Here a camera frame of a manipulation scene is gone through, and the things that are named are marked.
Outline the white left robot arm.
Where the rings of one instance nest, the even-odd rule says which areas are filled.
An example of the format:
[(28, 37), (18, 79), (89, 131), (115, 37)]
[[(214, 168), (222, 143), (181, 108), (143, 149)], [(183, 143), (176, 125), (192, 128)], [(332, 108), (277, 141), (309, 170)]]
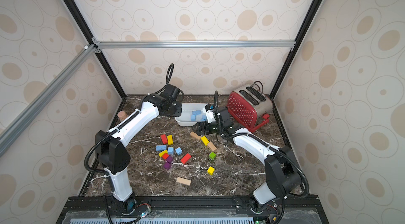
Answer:
[(145, 95), (139, 107), (120, 124), (107, 132), (99, 131), (95, 145), (84, 158), (84, 167), (89, 172), (102, 173), (109, 182), (114, 203), (124, 214), (136, 208), (134, 191), (128, 177), (131, 156), (127, 146), (135, 135), (158, 116), (180, 117), (182, 113), (179, 95), (183, 91), (171, 85), (174, 64), (170, 64), (166, 84), (155, 93)]

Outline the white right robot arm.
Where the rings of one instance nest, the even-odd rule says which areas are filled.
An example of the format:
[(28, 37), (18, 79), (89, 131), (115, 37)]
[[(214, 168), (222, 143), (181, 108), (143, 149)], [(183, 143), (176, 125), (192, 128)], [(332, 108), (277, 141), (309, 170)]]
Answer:
[(250, 206), (254, 213), (262, 213), (267, 203), (274, 199), (284, 200), (288, 195), (296, 198), (309, 196), (309, 181), (291, 148), (271, 145), (235, 123), (228, 109), (219, 106), (218, 91), (214, 94), (213, 104), (206, 105), (204, 112), (207, 121), (195, 124), (194, 133), (199, 136), (215, 134), (249, 152), (265, 168), (266, 181), (250, 194)]

